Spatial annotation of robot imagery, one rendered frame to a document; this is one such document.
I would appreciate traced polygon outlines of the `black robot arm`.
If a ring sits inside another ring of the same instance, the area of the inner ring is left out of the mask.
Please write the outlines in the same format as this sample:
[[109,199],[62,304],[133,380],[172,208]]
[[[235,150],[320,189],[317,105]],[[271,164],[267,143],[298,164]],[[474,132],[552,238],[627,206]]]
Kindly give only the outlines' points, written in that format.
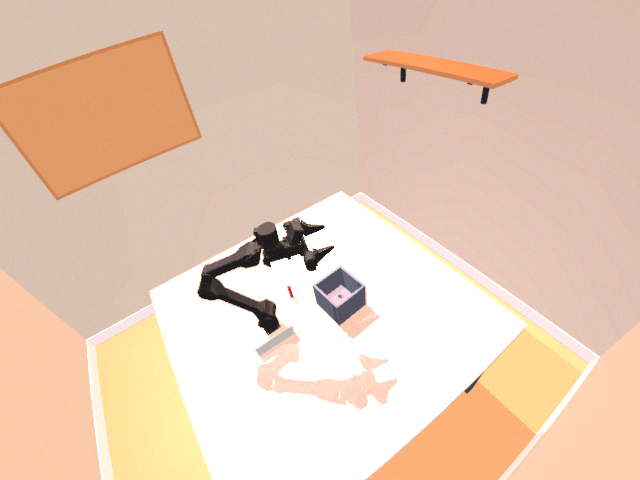
[[[287,235],[282,238],[287,241],[286,248],[302,248],[301,239],[304,230],[300,223],[293,220],[283,223]],[[226,288],[217,276],[238,268],[249,269],[256,267],[260,262],[261,249],[263,265],[271,268],[271,262],[284,259],[279,242],[276,226],[272,222],[264,222],[254,228],[254,240],[241,246],[234,254],[229,255],[214,263],[204,265],[199,282],[198,296],[206,300],[220,300],[245,311],[251,312],[258,319],[258,326],[270,335],[281,328],[277,314],[276,304],[265,298],[258,301],[234,290]]]

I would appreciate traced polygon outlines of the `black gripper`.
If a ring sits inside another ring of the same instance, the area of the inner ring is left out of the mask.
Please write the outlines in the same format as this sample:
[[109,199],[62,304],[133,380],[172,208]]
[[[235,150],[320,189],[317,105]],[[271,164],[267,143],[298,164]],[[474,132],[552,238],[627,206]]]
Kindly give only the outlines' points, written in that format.
[[[305,223],[302,219],[300,222],[299,217],[298,218],[294,218],[293,219],[294,223],[300,223],[301,227],[304,230],[304,236],[308,236],[310,234],[313,234],[317,231],[320,231],[322,229],[325,228],[324,225],[315,225],[315,224],[307,224]],[[305,266],[307,268],[307,271],[315,271],[316,270],[316,266],[318,266],[318,263],[321,261],[321,259],[326,256],[331,250],[334,249],[334,246],[328,246],[328,247],[324,247],[321,249],[314,249],[312,248],[313,251],[308,250],[307,244],[305,242],[304,237],[302,236],[301,242],[302,243],[302,248],[297,248],[297,249],[289,249],[286,248],[286,244],[287,241],[279,241],[282,251],[283,251],[283,256],[284,258],[288,258],[288,260],[291,259],[291,256],[295,256],[300,254],[300,256],[303,256],[304,258],[304,263]]]

